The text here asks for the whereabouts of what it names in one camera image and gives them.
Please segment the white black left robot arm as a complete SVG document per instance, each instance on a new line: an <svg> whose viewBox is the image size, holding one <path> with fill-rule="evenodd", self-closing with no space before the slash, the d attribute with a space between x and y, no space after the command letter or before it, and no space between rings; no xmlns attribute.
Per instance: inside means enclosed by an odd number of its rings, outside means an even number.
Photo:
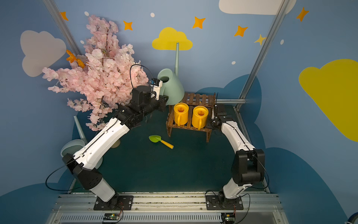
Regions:
<svg viewBox="0 0 358 224"><path fill-rule="evenodd" d="M155 110L164 111L168 96L152 91L149 86L138 86L131 92L128 105L120 105L104 128L82 149L73 155L66 154L62 160L68 170L86 189L104 203L110 202L116 192L104 180L95 166L104 154L143 118Z"/></svg>

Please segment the small mint green watering can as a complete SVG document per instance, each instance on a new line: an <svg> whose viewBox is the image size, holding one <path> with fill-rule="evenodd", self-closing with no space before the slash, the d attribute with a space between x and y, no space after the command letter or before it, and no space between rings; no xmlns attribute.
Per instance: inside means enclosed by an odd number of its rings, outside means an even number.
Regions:
<svg viewBox="0 0 358 224"><path fill-rule="evenodd" d="M180 43L176 43L174 72L169 68L165 68L158 74L158 79L163 82L160 89L160 95L168 97L166 105L175 105L179 103L185 95L184 87L178 78L179 48Z"/></svg>

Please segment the yellow watering can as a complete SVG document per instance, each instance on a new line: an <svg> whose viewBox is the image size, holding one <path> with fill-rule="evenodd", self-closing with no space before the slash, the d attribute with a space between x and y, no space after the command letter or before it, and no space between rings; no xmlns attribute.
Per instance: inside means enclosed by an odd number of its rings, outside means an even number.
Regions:
<svg viewBox="0 0 358 224"><path fill-rule="evenodd" d="M196 106L193 109L192 125L194 128L201 130L207 123L209 111L204 106Z"/></svg>
<svg viewBox="0 0 358 224"><path fill-rule="evenodd" d="M186 103L177 103L174 106L174 122L180 127L188 122L189 106Z"/></svg>

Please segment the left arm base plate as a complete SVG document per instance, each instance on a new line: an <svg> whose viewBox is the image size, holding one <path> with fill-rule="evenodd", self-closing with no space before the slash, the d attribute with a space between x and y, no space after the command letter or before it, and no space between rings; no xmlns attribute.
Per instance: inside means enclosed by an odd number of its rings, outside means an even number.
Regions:
<svg viewBox="0 0 358 224"><path fill-rule="evenodd" d="M115 195L108 202L97 197L93 210L95 211L130 211L133 204L132 195Z"/></svg>

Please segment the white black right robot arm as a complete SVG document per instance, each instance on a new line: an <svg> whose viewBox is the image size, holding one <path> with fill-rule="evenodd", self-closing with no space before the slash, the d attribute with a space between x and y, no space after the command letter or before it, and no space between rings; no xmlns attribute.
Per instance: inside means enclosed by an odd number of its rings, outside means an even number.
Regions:
<svg viewBox="0 0 358 224"><path fill-rule="evenodd" d="M237 122L227 115L223 104L214 106L211 124L221 130L234 151L231 179L224 185L222 194L226 199L235 199L253 184L264 180L265 153L247 140Z"/></svg>

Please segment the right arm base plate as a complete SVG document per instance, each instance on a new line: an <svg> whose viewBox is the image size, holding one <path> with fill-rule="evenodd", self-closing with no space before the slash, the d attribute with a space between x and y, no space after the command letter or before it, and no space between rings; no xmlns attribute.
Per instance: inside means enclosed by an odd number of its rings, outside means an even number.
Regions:
<svg viewBox="0 0 358 224"><path fill-rule="evenodd" d="M241 197L236 199L227 199L222 195L206 195L206 206L209 211L243 210Z"/></svg>

